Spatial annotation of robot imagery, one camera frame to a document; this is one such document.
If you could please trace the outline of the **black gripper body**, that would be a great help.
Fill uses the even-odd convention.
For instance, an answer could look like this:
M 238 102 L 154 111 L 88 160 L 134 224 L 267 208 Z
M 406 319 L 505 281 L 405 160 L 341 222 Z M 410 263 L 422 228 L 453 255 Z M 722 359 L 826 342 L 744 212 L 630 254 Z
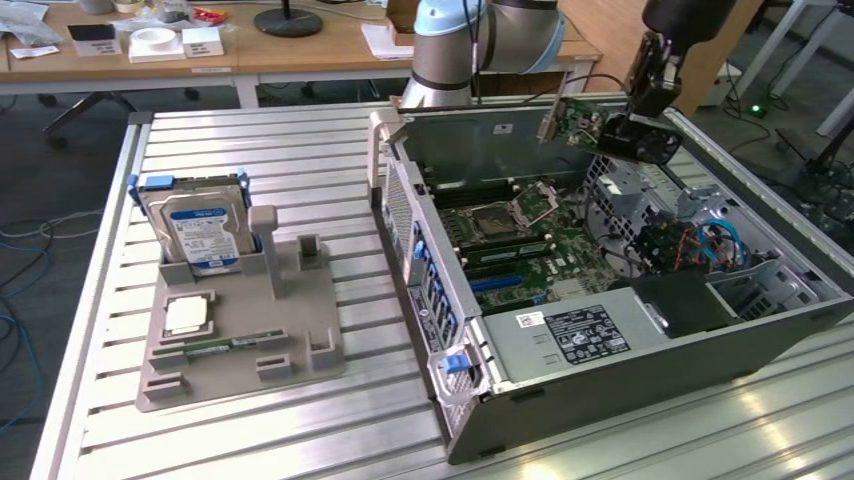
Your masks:
M 642 20 L 674 50 L 689 50 L 718 35 L 730 15 L 730 0 L 649 0 Z

